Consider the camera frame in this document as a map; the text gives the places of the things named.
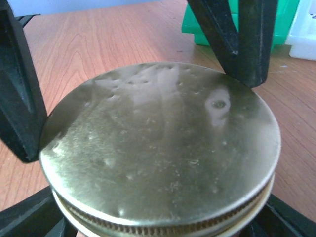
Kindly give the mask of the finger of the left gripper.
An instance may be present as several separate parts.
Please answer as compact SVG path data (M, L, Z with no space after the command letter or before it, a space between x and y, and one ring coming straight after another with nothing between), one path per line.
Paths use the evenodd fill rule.
M188 1L224 72L249 88L268 76L276 0L240 0L238 27L227 0Z
M47 119L22 24L10 7L0 9L0 138L23 162L38 160Z

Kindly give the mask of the gold jar lid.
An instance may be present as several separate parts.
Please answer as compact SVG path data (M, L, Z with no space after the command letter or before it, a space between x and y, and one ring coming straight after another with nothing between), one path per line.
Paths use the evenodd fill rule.
M54 108L39 160L52 192L119 224L202 221L232 211L275 175L281 136L265 101L186 63L121 67Z

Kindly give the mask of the white plastic bin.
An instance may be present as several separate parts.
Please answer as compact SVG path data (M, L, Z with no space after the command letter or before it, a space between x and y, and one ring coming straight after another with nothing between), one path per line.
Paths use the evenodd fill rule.
M301 0L298 4L286 45L291 46L292 58L316 59L316 2Z

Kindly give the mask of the clear plastic jar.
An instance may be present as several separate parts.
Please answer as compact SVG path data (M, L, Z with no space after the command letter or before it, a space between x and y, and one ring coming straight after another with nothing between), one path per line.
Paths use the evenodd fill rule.
M238 208L218 217L181 223L179 220L145 224L119 224L88 214L56 191L53 197L68 221L87 237L234 237L259 215L271 196L275 177L264 188Z

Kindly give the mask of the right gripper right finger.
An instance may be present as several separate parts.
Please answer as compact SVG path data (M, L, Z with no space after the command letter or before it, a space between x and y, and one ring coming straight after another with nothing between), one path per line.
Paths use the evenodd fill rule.
M316 223L274 195L244 229L244 237L314 237Z

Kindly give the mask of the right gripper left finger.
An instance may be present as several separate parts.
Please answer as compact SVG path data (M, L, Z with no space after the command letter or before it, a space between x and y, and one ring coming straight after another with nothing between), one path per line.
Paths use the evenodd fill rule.
M0 212L2 237L75 237L77 232L58 208L50 187Z

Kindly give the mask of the green plastic bin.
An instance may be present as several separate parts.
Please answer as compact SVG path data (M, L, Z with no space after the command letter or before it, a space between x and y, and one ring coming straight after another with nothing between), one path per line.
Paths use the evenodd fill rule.
M245 55L251 49L269 54L287 39L299 1L194 1L188 5L182 32L194 35L197 45L221 47Z

